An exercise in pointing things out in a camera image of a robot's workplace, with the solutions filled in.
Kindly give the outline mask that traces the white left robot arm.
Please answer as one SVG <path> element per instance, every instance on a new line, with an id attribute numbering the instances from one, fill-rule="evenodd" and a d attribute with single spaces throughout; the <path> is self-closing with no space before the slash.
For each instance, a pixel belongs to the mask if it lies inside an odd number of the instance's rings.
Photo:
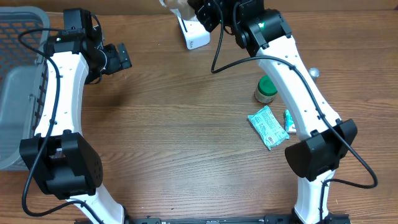
<path id="1" fill-rule="evenodd" d="M 63 21 L 40 51 L 48 68 L 44 107 L 34 135 L 19 146 L 27 179 L 62 207 L 77 206 L 90 223 L 128 223 L 126 209 L 103 184 L 100 156 L 82 135 L 81 107 L 85 85 L 132 63 L 123 44 L 104 45 L 100 22 L 90 11 L 66 9 Z"/>

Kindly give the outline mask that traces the teal tissue pack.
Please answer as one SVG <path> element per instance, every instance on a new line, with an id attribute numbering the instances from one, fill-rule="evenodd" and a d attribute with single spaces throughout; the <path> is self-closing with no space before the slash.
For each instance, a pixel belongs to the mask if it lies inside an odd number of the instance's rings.
<path id="1" fill-rule="evenodd" d="M 289 110 L 284 111 L 284 129 L 288 134 L 296 133 L 294 120 Z"/>

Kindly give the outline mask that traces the brown snack pouch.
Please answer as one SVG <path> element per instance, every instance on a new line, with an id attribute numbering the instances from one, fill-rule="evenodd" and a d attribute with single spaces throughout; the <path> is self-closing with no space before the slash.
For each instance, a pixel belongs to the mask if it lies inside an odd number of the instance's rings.
<path id="1" fill-rule="evenodd" d="M 198 22 L 194 8 L 188 4 L 187 0 L 159 0 L 159 2 L 181 19 Z"/>

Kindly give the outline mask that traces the teal snack packet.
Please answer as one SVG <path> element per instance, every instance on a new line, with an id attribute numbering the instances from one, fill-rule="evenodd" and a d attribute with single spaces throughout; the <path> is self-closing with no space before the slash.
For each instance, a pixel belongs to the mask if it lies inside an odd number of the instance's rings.
<path id="1" fill-rule="evenodd" d="M 248 115 L 248 120 L 269 151 L 273 147 L 279 146 L 286 139 L 290 139 L 289 134 L 280 125 L 268 106 L 263 107 L 253 115 Z"/>

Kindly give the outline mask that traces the yellow dish soap bottle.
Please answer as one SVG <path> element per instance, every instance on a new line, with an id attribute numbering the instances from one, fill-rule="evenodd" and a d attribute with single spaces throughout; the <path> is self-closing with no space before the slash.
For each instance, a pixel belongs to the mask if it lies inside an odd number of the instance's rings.
<path id="1" fill-rule="evenodd" d="M 308 70 L 309 75 L 311 76 L 312 80 L 316 82 L 318 77 L 320 76 L 320 71 L 316 67 L 312 67 Z"/>

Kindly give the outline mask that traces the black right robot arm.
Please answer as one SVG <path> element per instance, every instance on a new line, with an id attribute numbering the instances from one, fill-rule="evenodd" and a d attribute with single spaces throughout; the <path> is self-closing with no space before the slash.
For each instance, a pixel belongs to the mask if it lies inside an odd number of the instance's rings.
<path id="1" fill-rule="evenodd" d="M 348 223 L 349 216 L 328 211 L 330 184 L 357 135 L 327 103 L 300 58 L 291 28 L 282 14 L 262 1 L 190 1 L 207 31 L 231 28 L 236 43 L 269 76 L 297 128 L 299 142 L 285 149 L 298 177 L 298 195 L 289 215 L 268 215 L 266 223 Z"/>

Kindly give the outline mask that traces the green lid jar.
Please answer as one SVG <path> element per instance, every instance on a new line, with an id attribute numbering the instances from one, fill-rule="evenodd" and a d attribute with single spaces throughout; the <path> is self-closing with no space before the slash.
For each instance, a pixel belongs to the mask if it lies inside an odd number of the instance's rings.
<path id="1" fill-rule="evenodd" d="M 270 103 L 277 95 L 277 88 L 271 79 L 264 75 L 258 82 L 254 96 L 261 103 Z"/>

